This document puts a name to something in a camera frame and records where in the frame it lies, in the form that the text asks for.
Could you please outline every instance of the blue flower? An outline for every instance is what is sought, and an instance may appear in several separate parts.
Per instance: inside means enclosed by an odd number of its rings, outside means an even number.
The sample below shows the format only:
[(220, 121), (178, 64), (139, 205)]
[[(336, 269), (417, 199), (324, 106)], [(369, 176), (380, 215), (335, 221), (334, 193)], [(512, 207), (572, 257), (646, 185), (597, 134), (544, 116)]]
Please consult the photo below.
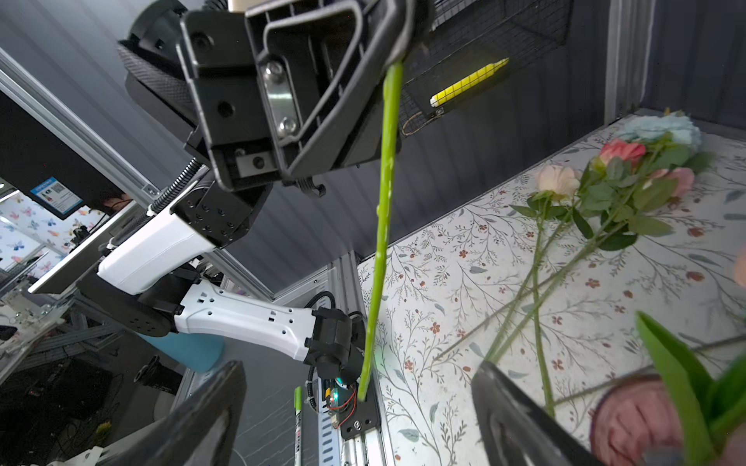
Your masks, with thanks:
[(674, 142), (696, 152), (702, 144), (702, 134), (688, 116), (640, 116), (624, 125), (615, 135), (626, 142), (652, 142), (670, 132)]

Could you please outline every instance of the blue container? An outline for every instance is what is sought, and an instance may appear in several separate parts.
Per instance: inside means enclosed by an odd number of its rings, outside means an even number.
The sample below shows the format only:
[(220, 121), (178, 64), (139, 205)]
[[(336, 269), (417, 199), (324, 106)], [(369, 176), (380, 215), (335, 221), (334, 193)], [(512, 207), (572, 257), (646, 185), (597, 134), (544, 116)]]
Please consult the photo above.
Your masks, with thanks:
[(161, 337), (140, 336), (194, 372), (207, 372), (212, 369), (220, 360), (225, 347), (223, 337), (206, 333), (169, 333)]

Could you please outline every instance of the black wire basket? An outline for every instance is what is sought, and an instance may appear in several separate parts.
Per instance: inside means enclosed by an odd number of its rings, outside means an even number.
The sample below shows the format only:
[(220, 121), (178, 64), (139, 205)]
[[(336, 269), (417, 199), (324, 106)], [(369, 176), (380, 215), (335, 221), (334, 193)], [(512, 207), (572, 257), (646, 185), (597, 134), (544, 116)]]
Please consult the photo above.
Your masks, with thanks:
[(563, 45), (572, 1), (435, 0), (429, 37), (405, 63), (402, 135)]

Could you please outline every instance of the table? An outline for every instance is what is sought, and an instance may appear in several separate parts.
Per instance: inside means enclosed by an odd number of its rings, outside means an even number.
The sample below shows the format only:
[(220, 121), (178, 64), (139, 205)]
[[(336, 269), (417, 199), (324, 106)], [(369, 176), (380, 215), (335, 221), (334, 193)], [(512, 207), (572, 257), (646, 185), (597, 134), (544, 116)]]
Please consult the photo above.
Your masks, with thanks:
[[(494, 339), (502, 314), (445, 349), (509, 303), (526, 276), (536, 241), (525, 205), (533, 175), (546, 163), (582, 170), (628, 119), (600, 129), (469, 204), (391, 245), (376, 341), (376, 366), (395, 464), (485, 465), (471, 401), (471, 377)], [(694, 189), (658, 212), (674, 228), (641, 238), (621, 252), (580, 263), (541, 310), (545, 358), (555, 399), (618, 379), (649, 364), (634, 330), (642, 309), (692, 346), (744, 333), (746, 289), (733, 282), (733, 261), (746, 248), (746, 143), (703, 135), (718, 155)], [(547, 277), (580, 247), (579, 233), (554, 246)], [(360, 264), (370, 304), (373, 260)], [(544, 403), (533, 326), (527, 326), (499, 368), (539, 405)], [(706, 357), (722, 370), (739, 346)], [(557, 420), (588, 446), (592, 409), (604, 390), (557, 407)]]

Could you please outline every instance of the label sticker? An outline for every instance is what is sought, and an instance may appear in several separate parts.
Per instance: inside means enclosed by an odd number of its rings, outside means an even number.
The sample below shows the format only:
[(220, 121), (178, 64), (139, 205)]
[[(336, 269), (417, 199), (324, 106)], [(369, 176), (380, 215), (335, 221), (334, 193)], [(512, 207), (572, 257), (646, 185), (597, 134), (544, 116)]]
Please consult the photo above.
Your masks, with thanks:
[(54, 207), (59, 213), (65, 214), (83, 202), (56, 178), (49, 178), (31, 190), (39, 199)]

